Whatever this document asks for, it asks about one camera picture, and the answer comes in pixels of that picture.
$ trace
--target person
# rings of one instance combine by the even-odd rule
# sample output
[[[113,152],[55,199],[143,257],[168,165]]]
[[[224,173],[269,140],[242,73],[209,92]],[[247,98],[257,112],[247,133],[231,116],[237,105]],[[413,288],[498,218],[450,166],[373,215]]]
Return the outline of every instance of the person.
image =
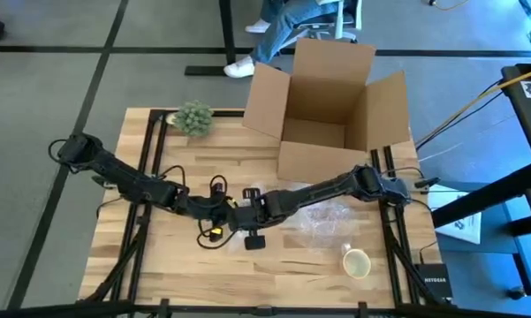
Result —
[[[338,11],[338,2],[319,4],[326,0],[263,0],[260,19],[246,32],[264,34],[255,49],[247,57],[224,67],[231,78],[239,79],[254,75],[255,63],[269,63],[281,49],[299,23],[324,14]],[[349,5],[352,0],[345,0]]]

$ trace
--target chair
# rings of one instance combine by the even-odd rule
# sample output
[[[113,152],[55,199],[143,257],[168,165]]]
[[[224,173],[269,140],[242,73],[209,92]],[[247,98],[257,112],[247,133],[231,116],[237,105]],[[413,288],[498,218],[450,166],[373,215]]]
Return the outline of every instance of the chair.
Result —
[[[351,31],[361,30],[361,6],[363,0],[355,0],[356,5],[344,8],[345,0],[324,0],[321,4],[338,2],[338,12],[325,14],[308,19],[298,24],[288,40],[283,43],[285,48],[295,43],[299,38],[309,37],[322,39],[323,35],[331,35],[334,39],[349,39],[357,43],[357,36]]]

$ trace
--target white sneaker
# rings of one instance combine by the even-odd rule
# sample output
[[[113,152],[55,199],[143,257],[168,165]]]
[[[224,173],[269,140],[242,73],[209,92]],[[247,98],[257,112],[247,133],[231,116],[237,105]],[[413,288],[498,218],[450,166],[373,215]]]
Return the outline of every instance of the white sneaker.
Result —
[[[238,62],[224,67],[224,72],[233,79],[252,76],[255,72],[254,60],[251,57],[244,57]]]
[[[259,19],[259,21],[253,23],[253,25],[246,26],[246,32],[255,34],[265,33],[270,25],[271,24],[269,22]]]

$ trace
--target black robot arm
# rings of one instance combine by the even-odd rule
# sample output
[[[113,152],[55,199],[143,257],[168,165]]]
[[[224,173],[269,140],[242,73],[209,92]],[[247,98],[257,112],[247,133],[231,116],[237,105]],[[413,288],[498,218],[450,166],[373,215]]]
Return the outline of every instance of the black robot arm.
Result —
[[[126,200],[138,204],[150,203],[172,213],[208,220],[212,223],[210,229],[221,230],[222,226],[228,225],[232,232],[248,231],[247,249],[265,246],[264,237],[257,235],[258,230],[282,223],[300,208],[340,195],[352,195],[360,201],[382,199],[393,204],[410,201],[408,189],[401,179],[382,178],[371,167],[355,166],[331,180],[295,191],[275,190],[261,194],[259,189],[247,188],[243,197],[249,199],[250,205],[238,207],[227,196],[222,183],[210,185],[208,198],[190,196],[186,185],[165,180],[164,176],[146,176],[105,150],[96,137],[85,133],[64,140],[57,158],[50,150],[51,157],[68,166],[73,173],[93,170],[115,184]]]

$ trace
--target open cardboard box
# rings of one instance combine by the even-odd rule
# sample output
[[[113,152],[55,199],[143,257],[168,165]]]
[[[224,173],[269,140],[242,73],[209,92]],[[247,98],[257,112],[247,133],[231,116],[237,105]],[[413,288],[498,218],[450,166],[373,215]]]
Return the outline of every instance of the open cardboard box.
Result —
[[[277,176],[316,183],[408,141],[405,75],[366,85],[375,48],[301,39],[293,75],[258,64],[243,125],[281,141]]]

